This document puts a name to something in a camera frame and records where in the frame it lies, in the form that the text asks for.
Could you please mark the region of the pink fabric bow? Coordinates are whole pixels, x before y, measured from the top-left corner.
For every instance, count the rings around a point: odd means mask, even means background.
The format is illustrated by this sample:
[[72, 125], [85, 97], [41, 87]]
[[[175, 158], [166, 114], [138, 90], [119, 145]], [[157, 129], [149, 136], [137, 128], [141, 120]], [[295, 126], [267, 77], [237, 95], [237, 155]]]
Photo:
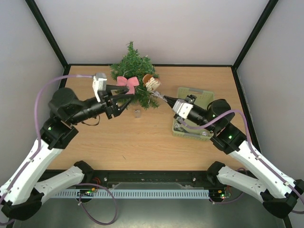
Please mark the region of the pink fabric bow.
[[126, 78], [124, 76], [118, 76], [116, 79], [118, 86], [127, 86], [129, 92], [127, 94], [135, 94], [135, 88], [140, 85], [137, 77]]

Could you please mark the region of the brown round doll ornament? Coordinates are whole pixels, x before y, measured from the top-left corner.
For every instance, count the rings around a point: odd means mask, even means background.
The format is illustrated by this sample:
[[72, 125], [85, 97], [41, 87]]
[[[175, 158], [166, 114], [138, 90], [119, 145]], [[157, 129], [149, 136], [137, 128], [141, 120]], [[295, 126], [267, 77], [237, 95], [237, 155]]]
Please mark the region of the brown round doll ornament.
[[143, 85], [146, 87], [148, 92], [154, 92], [161, 85], [161, 82], [158, 78], [155, 78], [151, 74], [146, 74], [143, 77]]

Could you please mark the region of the clear plastic battery box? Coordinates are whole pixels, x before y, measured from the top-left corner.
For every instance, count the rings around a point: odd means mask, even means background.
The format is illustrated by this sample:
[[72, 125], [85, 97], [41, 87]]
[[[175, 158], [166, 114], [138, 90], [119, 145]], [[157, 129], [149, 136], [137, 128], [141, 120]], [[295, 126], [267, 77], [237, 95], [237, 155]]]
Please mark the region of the clear plastic battery box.
[[134, 117], [135, 118], [140, 118], [141, 117], [141, 110], [136, 109], [133, 112], [134, 112]]

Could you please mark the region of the small green christmas tree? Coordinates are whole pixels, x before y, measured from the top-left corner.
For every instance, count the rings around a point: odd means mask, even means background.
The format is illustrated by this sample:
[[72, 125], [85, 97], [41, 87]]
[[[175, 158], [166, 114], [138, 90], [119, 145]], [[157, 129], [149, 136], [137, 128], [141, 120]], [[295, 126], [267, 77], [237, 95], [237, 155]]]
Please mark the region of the small green christmas tree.
[[127, 45], [127, 53], [122, 60], [110, 65], [110, 69], [116, 84], [127, 87], [127, 94], [134, 95], [133, 103], [138, 103], [145, 110], [159, 107], [159, 102], [152, 93], [160, 87], [160, 77], [151, 59], [141, 56], [133, 47], [132, 41]]

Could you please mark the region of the silver star ornament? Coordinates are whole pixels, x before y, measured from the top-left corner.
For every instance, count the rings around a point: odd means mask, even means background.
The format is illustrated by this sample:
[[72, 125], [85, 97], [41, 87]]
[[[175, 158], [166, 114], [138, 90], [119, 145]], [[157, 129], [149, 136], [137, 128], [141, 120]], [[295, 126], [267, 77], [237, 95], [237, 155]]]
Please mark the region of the silver star ornament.
[[153, 92], [152, 92], [152, 95], [153, 95], [153, 96], [156, 96], [156, 97], [158, 97], [158, 98], [160, 98], [160, 99], [162, 99], [162, 100], [165, 101], [165, 102], [167, 102], [167, 100], [164, 98], [164, 96], [161, 95], [158, 91], [153, 91]]

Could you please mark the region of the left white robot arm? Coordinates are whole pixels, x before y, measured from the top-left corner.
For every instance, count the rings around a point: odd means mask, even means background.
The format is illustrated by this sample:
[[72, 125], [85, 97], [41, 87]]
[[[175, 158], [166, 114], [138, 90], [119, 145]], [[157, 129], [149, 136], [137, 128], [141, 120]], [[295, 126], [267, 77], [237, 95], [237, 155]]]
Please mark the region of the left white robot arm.
[[48, 106], [51, 115], [38, 128], [38, 138], [13, 176], [0, 188], [1, 211], [15, 220], [27, 220], [60, 191], [78, 184], [87, 185], [93, 178], [93, 168], [77, 161], [68, 170], [44, 181], [40, 177], [49, 164], [78, 134], [75, 126], [105, 113], [108, 119], [119, 116], [133, 99], [125, 86], [107, 85], [95, 97], [81, 101], [74, 91], [57, 90]]

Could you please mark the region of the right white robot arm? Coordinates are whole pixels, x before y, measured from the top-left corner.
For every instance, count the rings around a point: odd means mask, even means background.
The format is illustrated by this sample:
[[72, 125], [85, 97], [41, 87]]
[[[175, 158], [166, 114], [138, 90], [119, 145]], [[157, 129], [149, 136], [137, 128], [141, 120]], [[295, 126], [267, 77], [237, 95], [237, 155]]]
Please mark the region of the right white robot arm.
[[254, 177], [235, 171], [221, 162], [207, 169], [212, 186], [232, 186], [260, 201], [273, 216], [284, 219], [294, 212], [298, 200], [304, 199], [303, 180], [294, 180], [280, 171], [254, 147], [249, 130], [244, 133], [231, 123], [239, 110], [232, 110], [225, 99], [214, 100], [207, 108], [195, 104], [196, 97], [184, 99], [164, 96], [178, 123], [189, 129], [213, 133], [211, 141], [220, 151], [242, 163]]

